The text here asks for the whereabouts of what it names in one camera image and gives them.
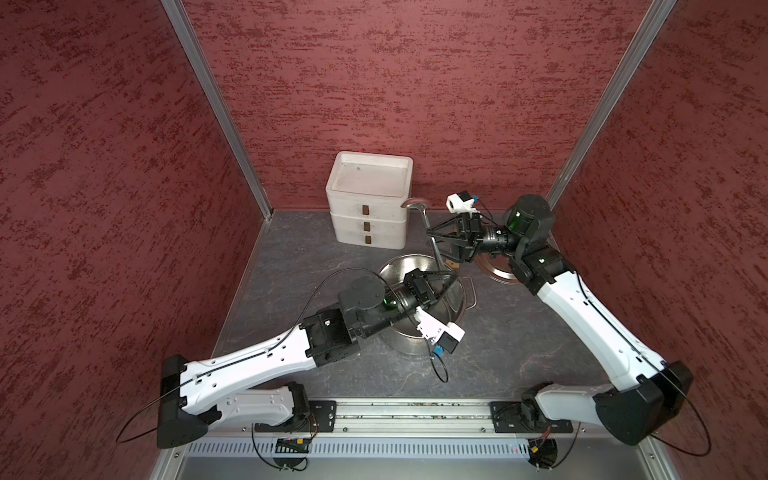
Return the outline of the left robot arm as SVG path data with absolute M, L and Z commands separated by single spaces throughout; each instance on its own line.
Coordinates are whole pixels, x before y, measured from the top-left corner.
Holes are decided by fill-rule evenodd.
M 301 428 L 309 420 L 303 387 L 291 383 L 240 407 L 242 391 L 289 374 L 319 368 L 357 354 L 360 342 L 400 321 L 417 328 L 430 349 L 451 352 L 463 336 L 432 314 L 457 283 L 447 270 L 413 269 L 396 283 L 364 269 L 337 295 L 336 303 L 302 316 L 286 332 L 233 353 L 202 361 L 181 355 L 164 359 L 156 430 L 160 449 L 180 447 L 205 436 L 210 427 L 236 417 L 257 425 Z

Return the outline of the stainless steel pot lid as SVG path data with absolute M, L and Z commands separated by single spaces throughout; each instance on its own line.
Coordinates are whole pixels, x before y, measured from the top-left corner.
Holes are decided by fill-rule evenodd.
M 519 284 L 519 280 L 512 272 L 510 266 L 511 257 L 507 254 L 492 255 L 481 253 L 475 257 L 478 268 L 492 280 L 504 284 Z

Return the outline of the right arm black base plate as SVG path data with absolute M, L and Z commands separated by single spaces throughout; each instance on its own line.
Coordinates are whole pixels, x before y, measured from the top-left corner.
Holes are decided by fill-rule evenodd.
M 547 419 L 531 401 L 495 401 L 489 404 L 496 433 L 565 434 L 573 433 L 568 420 Z

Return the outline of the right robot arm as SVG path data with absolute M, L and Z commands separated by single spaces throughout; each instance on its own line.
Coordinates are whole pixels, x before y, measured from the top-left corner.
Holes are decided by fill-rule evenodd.
M 693 382 L 681 361 L 668 363 L 632 334 L 587 288 L 577 269 L 554 247 L 555 214 L 539 195 L 523 195 L 503 222 L 485 221 L 468 192 L 451 194 L 452 218 L 428 229 L 450 245 L 447 257 L 472 262 L 480 254 L 506 258 L 511 275 L 550 307 L 590 350 L 609 382 L 598 387 L 540 385 L 521 398 L 530 428 L 559 421 L 600 425 L 636 445 L 678 415 Z

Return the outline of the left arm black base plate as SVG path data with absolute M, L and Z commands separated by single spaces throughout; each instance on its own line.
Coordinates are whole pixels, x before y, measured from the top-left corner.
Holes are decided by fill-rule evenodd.
M 288 420 L 277 426 L 256 424 L 255 431 L 309 434 L 332 432 L 336 422 L 337 406 L 337 402 L 333 400 L 300 401 Z

